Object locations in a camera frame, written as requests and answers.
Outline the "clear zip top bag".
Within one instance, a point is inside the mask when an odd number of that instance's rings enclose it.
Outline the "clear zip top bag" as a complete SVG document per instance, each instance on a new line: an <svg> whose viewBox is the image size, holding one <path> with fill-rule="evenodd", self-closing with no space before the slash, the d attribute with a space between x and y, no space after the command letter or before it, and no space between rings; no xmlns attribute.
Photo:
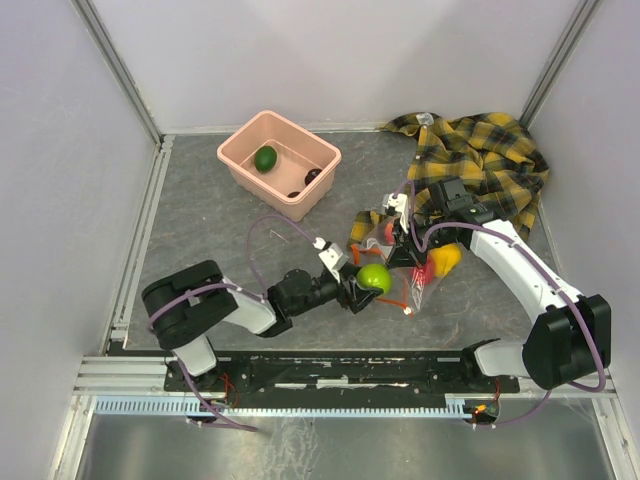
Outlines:
<svg viewBox="0 0 640 480"><path fill-rule="evenodd" d="M353 263L356 266L377 263L386 267L385 263L391 251L391 245L385 244L380 240L379 235L382 228L387 223L393 223L394 227L398 220L396 218L388 218L381 224L376 226L360 244L351 246L351 255ZM430 254L427 255L427 263L432 263ZM433 281L426 286L419 287L412 282L413 268L396 268L387 270L392 277L392 288L386 294L376 298L377 302L399 307L407 316L416 315L428 303L431 295L439 286L440 278L434 276Z"/></svg>

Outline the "green fake apple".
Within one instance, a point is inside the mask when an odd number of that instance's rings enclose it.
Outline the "green fake apple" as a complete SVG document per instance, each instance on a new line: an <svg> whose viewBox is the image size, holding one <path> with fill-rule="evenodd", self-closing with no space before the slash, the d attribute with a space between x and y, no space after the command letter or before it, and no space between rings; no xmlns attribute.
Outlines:
<svg viewBox="0 0 640 480"><path fill-rule="evenodd" d="M388 293L392 288L392 277L382 264L371 263L364 265L357 273L356 280L363 288L376 288Z"/></svg>

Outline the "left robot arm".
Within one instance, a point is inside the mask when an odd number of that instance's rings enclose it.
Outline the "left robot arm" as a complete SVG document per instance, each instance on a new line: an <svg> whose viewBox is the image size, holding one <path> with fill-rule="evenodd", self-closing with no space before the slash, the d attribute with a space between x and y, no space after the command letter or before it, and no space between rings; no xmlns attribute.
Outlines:
<svg viewBox="0 0 640 480"><path fill-rule="evenodd" d="M221 378L208 339L219 323L271 338L290 329L293 318L331 301L358 313L391 287L385 266L346 263L336 272L325 268L317 277L291 270L262 297L233 283L215 261L206 260L153 282L141 298L159 346L177 357L191 383L209 390Z"/></svg>

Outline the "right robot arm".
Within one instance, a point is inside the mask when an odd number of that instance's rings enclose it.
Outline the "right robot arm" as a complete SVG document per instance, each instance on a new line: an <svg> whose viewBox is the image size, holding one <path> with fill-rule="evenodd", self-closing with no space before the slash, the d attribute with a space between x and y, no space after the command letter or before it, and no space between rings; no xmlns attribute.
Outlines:
<svg viewBox="0 0 640 480"><path fill-rule="evenodd" d="M556 274L496 208L450 177L429 186L434 208L415 218L415 190L405 181L383 199L394 217L390 268L416 267L439 247L460 244L487 264L525 309L532 327L523 342L487 340L469 349L458 368L467 389L481 391L497 376L531 379L544 390L570 385L586 392L606 386L611 360L611 307L587 297Z"/></svg>

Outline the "dark green fake avocado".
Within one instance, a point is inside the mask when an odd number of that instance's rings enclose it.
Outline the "dark green fake avocado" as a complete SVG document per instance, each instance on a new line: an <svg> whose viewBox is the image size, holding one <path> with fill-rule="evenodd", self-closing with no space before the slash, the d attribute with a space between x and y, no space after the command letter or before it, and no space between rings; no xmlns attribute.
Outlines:
<svg viewBox="0 0 640 480"><path fill-rule="evenodd" d="M277 151L272 146L262 146L254 154L254 167L259 173L268 173L276 166L277 159Z"/></svg>

